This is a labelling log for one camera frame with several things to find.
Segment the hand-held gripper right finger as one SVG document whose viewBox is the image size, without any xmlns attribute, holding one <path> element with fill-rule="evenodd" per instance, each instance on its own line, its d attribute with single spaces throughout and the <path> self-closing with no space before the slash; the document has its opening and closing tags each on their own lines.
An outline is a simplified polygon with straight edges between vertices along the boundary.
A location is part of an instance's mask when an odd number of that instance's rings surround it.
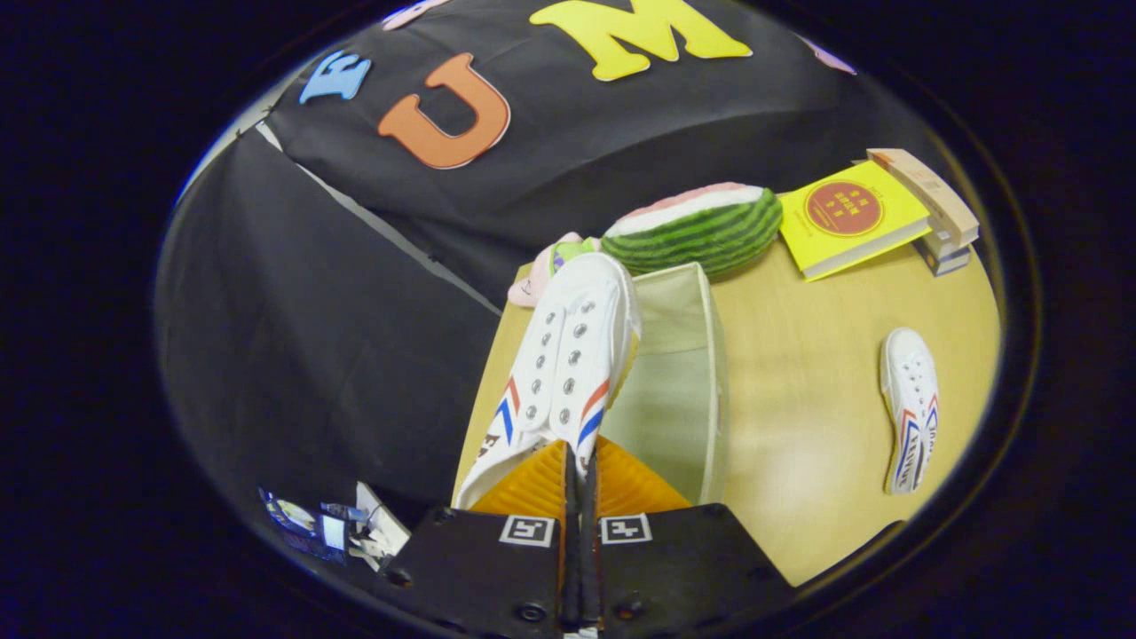
<svg viewBox="0 0 1136 639">
<path fill-rule="evenodd" d="M 601 636 L 713 634 L 778 615 L 795 598 L 727 506 L 694 505 L 623 446 L 600 438 L 588 473 L 585 619 Z"/>
</svg>

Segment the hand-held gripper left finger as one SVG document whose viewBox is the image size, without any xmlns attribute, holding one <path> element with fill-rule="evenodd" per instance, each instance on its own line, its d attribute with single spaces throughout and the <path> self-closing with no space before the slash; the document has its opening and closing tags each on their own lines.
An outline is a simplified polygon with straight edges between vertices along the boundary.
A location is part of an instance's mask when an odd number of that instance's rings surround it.
<svg viewBox="0 0 1136 639">
<path fill-rule="evenodd" d="M 466 638 L 563 638 L 580 626 L 580 498 L 573 449 L 511 470 L 481 509 L 438 507 L 382 571 L 398 608 Z"/>
</svg>

